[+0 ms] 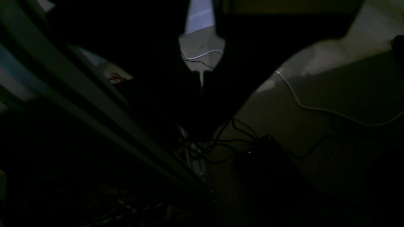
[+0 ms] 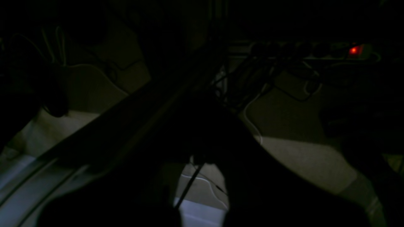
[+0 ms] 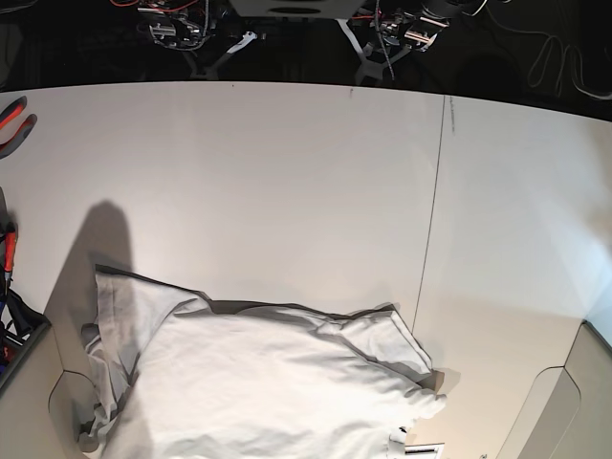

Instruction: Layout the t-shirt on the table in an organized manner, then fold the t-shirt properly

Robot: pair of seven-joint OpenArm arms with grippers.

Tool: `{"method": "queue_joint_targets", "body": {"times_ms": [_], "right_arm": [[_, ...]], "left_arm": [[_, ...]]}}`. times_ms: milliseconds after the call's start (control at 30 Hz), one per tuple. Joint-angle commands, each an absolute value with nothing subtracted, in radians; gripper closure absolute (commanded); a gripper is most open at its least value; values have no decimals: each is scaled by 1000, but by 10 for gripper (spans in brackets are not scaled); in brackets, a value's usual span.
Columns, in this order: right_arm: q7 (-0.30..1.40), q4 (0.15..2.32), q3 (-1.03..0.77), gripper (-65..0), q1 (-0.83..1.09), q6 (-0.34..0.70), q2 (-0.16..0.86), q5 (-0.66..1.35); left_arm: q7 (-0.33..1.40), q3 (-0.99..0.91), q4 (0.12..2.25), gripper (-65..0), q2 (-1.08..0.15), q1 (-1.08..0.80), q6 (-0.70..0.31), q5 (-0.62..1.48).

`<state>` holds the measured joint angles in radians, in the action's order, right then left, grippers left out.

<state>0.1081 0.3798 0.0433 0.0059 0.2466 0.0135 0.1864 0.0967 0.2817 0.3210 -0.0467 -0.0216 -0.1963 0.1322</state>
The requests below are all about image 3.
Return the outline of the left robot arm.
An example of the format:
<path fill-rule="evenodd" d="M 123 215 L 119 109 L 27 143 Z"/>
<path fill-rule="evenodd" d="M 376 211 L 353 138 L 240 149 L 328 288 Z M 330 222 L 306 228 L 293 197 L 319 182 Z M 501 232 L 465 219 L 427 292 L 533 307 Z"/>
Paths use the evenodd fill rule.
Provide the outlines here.
<path fill-rule="evenodd" d="M 393 65 L 412 53 L 427 51 L 451 21 L 474 17 L 484 1 L 366 1 L 339 27 L 360 60 L 355 83 L 383 84 L 394 78 Z"/>

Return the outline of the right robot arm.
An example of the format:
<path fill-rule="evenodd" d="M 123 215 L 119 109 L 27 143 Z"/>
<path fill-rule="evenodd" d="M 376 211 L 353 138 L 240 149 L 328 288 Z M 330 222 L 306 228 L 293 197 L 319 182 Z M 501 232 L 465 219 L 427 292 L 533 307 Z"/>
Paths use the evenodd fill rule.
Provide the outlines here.
<path fill-rule="evenodd" d="M 191 69 L 191 78 L 216 79 L 196 63 L 198 52 L 213 37 L 222 1 L 110 1 L 116 8 L 135 8 L 152 42 L 180 52 Z"/>

